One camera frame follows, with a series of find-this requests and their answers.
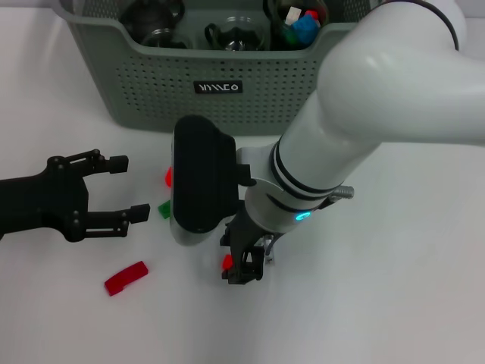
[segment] gray plastic basket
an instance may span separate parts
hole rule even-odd
[[[171,132],[184,115],[203,115],[225,133],[268,135],[285,131],[314,90],[318,66],[354,23],[330,24],[314,44],[293,52],[226,52],[208,49],[204,28],[230,16],[268,20],[260,0],[185,0],[177,31],[195,48],[155,49],[134,42],[117,19],[133,0],[55,0],[69,24],[113,119],[126,127]],[[368,0],[344,0],[345,15],[357,21]],[[196,94],[194,81],[242,81],[242,93]]]

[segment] red plastic piece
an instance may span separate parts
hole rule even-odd
[[[233,256],[230,254],[226,254],[224,260],[222,261],[222,269],[228,271],[233,267]]]
[[[106,290],[110,296],[114,296],[120,293],[125,286],[139,280],[141,277],[145,277],[148,273],[149,269],[146,268],[145,263],[137,262],[109,278],[105,282]]]
[[[165,183],[167,186],[172,187],[172,167],[170,167],[165,175]]]
[[[307,10],[305,12],[305,16],[306,15],[311,15],[311,17],[313,17],[315,20],[318,20],[318,12],[316,12],[315,10]]]

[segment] blue led light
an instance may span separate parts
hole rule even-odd
[[[305,220],[306,218],[309,218],[311,215],[311,212],[302,212],[301,214],[298,214],[295,219],[297,221]]]

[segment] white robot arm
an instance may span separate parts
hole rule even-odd
[[[465,40],[454,0],[390,0],[330,52],[281,139],[237,153],[254,183],[221,239],[234,258],[230,283],[261,279],[259,240],[268,254],[319,209],[352,197],[343,181],[381,143],[485,143],[485,64],[458,51]]]

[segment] white table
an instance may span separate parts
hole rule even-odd
[[[485,20],[468,24],[485,58]],[[228,286],[217,239],[179,246],[156,211],[171,136],[110,119],[50,10],[3,8],[0,30],[0,179],[99,148],[130,169],[87,179],[91,210],[152,204],[127,239],[5,236],[1,364],[485,362],[484,150],[382,146],[346,181],[353,201],[279,241],[261,282]],[[139,260],[150,274],[108,297],[104,280]]]

